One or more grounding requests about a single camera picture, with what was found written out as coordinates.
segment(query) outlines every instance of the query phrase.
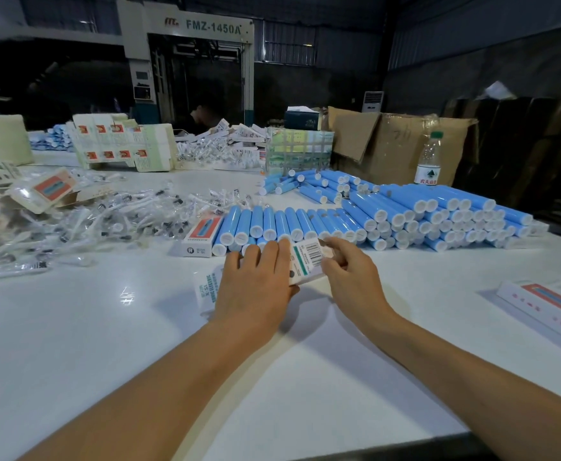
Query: electric toothbrush box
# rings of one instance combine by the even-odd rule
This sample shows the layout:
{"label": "electric toothbrush box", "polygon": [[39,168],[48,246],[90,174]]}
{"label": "electric toothbrush box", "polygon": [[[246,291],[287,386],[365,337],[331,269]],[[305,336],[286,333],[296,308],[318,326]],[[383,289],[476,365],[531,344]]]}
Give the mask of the electric toothbrush box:
{"label": "electric toothbrush box", "polygon": [[214,216],[199,220],[180,242],[182,257],[212,257],[212,245],[221,228],[223,217]]}

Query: water bottle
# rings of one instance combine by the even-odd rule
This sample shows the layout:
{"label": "water bottle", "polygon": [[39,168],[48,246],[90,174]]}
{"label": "water bottle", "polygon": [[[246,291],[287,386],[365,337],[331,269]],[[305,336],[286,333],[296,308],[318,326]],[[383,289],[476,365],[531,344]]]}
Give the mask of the water bottle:
{"label": "water bottle", "polygon": [[432,131],[430,140],[425,145],[419,157],[417,172],[415,173],[415,184],[426,184],[434,186],[438,183],[440,174],[440,139],[443,131]]}

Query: white table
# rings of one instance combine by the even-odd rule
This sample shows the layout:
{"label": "white table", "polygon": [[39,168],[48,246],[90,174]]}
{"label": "white table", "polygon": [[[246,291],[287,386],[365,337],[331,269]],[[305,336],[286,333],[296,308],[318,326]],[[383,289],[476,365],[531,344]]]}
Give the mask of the white table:
{"label": "white table", "polygon": [[[128,177],[131,188],[171,179],[182,193],[254,193],[261,179],[223,171]],[[295,191],[268,201],[277,209],[315,207]],[[561,347],[477,294],[503,279],[561,277],[561,238],[550,237],[552,247],[543,250],[371,255],[400,313],[561,395]],[[19,456],[204,324],[191,274],[222,259],[172,257],[170,247],[153,243],[97,254],[98,265],[87,269],[0,280],[0,460]],[[328,292],[325,279],[302,289],[287,333],[226,382],[176,459],[285,461],[467,432],[365,341]]]}

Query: person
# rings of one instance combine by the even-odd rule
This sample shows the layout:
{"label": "person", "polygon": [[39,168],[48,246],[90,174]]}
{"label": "person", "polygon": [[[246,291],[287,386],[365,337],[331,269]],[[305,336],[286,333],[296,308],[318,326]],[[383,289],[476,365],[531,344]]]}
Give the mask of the person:
{"label": "person", "polygon": [[223,118],[223,104],[210,93],[200,93],[194,100],[197,107],[191,113],[171,124],[174,132],[201,134],[216,126]]}
{"label": "person", "polygon": [[[322,263],[333,299],[370,341],[500,458],[561,461],[561,397],[403,319],[385,300],[370,257],[348,241],[326,242],[336,253]],[[205,326],[21,459],[171,459],[216,390],[276,333],[299,291],[289,271],[287,240],[269,242],[262,253],[249,246],[242,264],[238,253],[228,254]]]}

